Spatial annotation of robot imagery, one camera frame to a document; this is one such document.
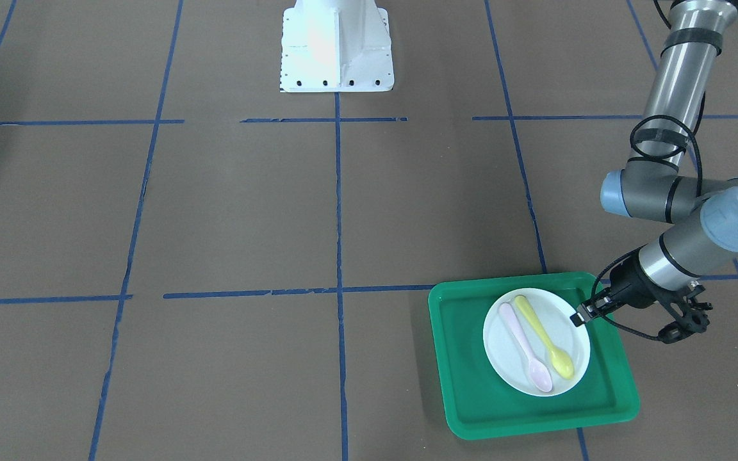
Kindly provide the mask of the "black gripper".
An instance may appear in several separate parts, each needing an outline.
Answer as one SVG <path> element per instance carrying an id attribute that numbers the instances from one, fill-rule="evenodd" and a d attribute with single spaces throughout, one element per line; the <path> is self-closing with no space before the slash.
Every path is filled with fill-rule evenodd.
<path id="1" fill-rule="evenodd" d="M 644 272 L 639 255 L 630 255 L 609 269 L 610 286 L 594 294 L 591 303 L 579 304 L 570 316 L 574 327 L 601 318 L 623 306 L 646 309 L 660 300 L 664 292 Z"/>

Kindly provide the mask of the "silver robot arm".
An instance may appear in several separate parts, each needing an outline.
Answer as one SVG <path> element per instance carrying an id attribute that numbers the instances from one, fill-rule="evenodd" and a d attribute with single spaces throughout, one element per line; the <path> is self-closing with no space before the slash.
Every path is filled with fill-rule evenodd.
<path id="1" fill-rule="evenodd" d="M 706 87 L 723 50 L 725 30 L 738 17 L 738 1 L 674 1 L 642 120 L 629 136 L 622 170 L 607 174 L 600 190 L 606 212 L 670 225 L 650 244 L 607 267 L 611 284 L 593 289 L 571 322 L 579 327 L 622 306 L 655 303 L 673 317 L 658 340 L 673 343 L 709 325 L 709 303 L 697 301 L 700 277 L 738 255 L 738 176 L 707 180 L 699 129 Z"/>

